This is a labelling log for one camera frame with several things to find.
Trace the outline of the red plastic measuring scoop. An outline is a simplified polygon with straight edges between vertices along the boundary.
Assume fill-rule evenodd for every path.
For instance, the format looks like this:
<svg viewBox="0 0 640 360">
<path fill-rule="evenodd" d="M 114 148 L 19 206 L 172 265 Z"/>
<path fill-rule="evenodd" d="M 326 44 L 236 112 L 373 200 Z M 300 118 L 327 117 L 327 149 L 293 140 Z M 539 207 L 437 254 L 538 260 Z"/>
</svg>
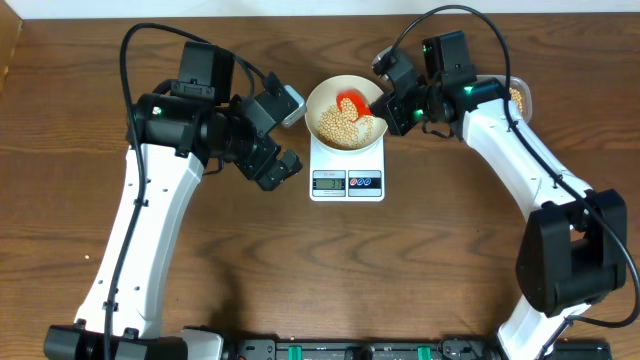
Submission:
<svg viewBox="0 0 640 360">
<path fill-rule="evenodd" d="M 363 117 L 371 116 L 371 110 L 362 94 L 357 90 L 345 90 L 336 96 L 339 112 L 352 123 Z"/>
</svg>

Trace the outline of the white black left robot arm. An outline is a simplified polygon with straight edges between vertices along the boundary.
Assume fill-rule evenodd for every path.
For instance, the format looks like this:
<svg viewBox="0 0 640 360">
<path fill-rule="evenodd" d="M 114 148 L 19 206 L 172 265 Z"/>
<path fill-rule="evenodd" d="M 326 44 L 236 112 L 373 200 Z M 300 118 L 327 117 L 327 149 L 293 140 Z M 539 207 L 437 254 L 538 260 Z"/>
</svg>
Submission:
<svg viewBox="0 0 640 360">
<path fill-rule="evenodd" d="M 118 212 L 95 281 L 70 325 L 49 328 L 50 359 L 231 359 L 232 346 L 204 327 L 162 331 L 166 280 L 188 204 L 208 163 L 234 164 L 271 191 L 301 170 L 271 138 L 306 111 L 296 90 L 267 75 L 260 93 L 231 91 L 239 60 L 188 42 L 179 74 L 131 107 Z"/>
</svg>

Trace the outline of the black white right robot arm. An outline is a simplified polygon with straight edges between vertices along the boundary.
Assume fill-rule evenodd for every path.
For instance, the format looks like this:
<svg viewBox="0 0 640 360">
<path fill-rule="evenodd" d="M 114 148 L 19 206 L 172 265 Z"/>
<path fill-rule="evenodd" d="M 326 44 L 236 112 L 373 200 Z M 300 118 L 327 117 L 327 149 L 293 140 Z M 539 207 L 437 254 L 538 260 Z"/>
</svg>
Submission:
<svg viewBox="0 0 640 360">
<path fill-rule="evenodd" d="M 477 74 L 463 32 L 423 41 L 420 75 L 400 49 L 372 62 L 392 84 L 371 103 L 391 134 L 444 123 L 475 150 L 516 201 L 526 229 L 516 262 L 521 297 L 488 354 L 502 359 L 559 355 L 559 335 L 626 281 L 626 205 L 594 191 L 531 131 L 503 76 Z"/>
</svg>

